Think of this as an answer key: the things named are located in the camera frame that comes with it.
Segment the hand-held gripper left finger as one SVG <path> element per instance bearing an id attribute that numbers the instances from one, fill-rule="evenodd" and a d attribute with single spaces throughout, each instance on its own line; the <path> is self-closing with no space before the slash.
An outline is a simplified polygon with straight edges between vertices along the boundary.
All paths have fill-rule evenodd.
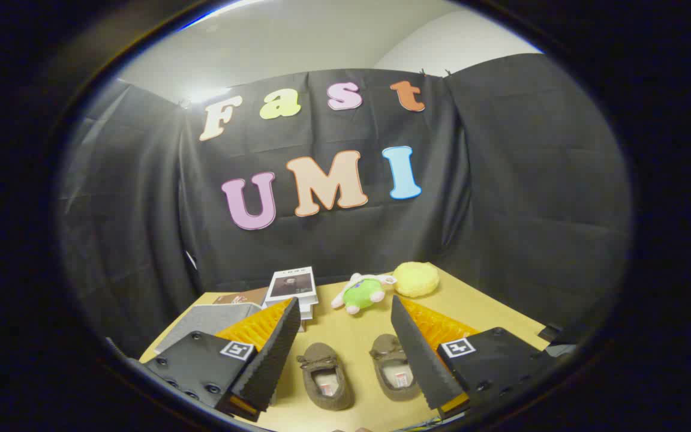
<path id="1" fill-rule="evenodd" d="M 298 303 L 286 299 L 217 333 L 190 331 L 143 366 L 200 404 L 257 421 L 298 333 Z"/>

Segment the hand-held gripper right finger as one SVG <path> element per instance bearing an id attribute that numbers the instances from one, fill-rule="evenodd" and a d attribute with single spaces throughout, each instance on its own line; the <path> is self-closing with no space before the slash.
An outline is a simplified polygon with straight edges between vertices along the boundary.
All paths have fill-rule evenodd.
<path id="1" fill-rule="evenodd" d="M 471 326 L 394 297 L 391 322 L 428 407 L 478 415 L 527 388 L 556 358 L 496 326 Z"/>

